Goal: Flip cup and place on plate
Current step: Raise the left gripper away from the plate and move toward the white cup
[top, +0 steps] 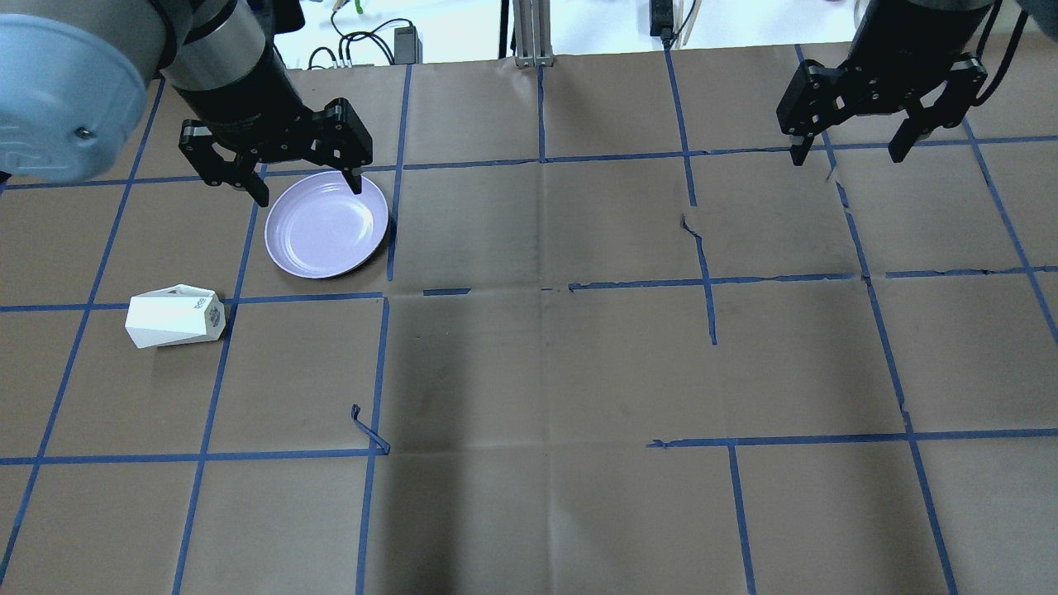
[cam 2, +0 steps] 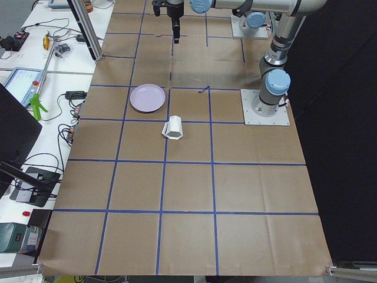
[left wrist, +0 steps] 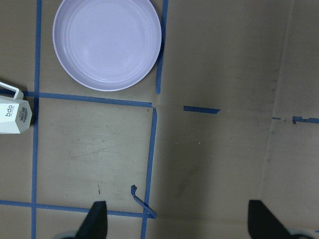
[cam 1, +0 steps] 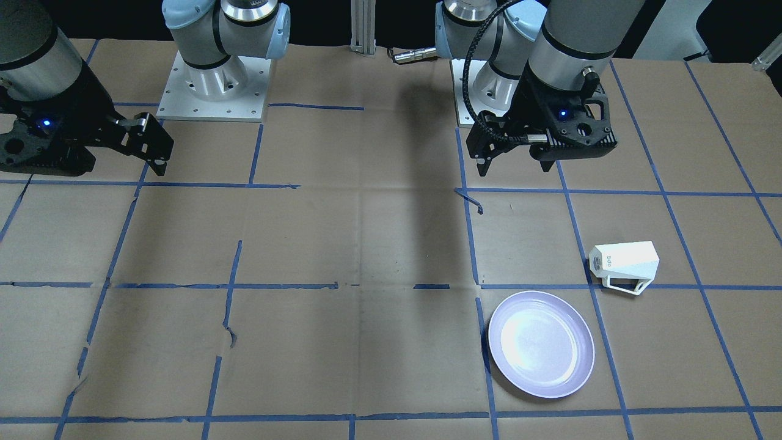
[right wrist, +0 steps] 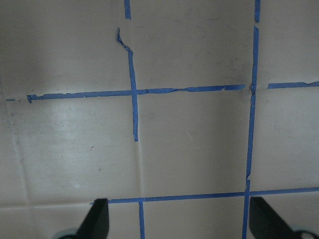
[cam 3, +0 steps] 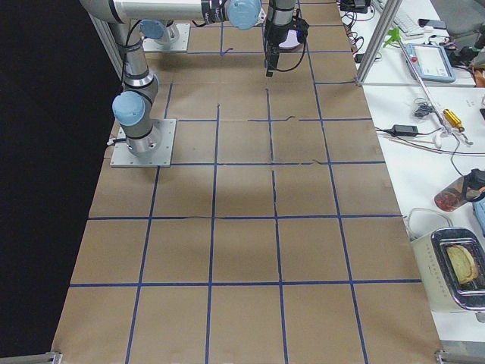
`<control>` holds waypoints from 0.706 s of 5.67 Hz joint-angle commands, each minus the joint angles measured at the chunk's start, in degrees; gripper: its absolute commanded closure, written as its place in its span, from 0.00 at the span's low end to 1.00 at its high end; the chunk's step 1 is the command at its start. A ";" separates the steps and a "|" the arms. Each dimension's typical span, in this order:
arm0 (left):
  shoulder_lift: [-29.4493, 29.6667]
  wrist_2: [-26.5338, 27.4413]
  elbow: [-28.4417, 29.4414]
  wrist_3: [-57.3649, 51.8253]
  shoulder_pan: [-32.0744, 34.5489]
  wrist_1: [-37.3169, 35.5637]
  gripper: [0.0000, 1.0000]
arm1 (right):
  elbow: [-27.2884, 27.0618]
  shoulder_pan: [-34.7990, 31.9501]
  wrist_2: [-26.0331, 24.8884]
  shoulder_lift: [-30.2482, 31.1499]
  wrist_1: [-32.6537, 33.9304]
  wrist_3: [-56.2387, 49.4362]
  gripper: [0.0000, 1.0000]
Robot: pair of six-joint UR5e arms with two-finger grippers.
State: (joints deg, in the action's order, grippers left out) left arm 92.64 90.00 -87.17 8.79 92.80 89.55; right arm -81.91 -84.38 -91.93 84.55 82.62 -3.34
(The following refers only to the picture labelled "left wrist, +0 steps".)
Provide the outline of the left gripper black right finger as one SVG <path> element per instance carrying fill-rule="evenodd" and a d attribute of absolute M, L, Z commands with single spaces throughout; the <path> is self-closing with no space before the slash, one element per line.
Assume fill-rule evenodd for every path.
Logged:
<path fill-rule="evenodd" d="M 248 233 L 252 239 L 289 239 L 291 234 L 260 200 L 248 204 Z"/>

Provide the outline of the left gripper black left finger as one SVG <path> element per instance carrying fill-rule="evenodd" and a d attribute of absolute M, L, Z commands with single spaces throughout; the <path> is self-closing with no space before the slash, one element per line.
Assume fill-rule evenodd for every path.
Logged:
<path fill-rule="evenodd" d="M 76 239 L 105 239 L 108 233 L 107 205 L 97 201 L 92 205 L 85 220 L 77 231 Z"/>

